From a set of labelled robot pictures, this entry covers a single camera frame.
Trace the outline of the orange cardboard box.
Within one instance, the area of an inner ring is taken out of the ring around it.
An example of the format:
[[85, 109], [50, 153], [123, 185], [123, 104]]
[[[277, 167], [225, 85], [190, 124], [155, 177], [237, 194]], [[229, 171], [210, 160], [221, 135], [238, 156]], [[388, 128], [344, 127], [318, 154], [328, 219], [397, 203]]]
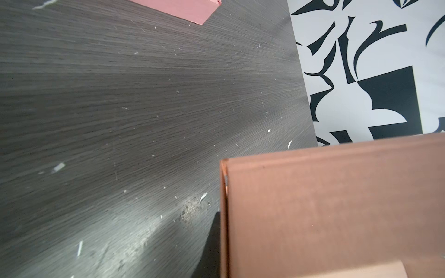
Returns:
[[442, 278], [445, 136], [223, 160], [223, 278]]

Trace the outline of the pink cardboard box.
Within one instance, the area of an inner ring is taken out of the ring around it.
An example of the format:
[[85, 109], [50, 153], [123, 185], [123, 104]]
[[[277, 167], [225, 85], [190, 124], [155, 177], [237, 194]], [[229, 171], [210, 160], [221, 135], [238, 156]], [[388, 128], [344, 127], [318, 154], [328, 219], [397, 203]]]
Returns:
[[203, 25], [221, 6], [220, 0], [130, 0], [168, 15]]

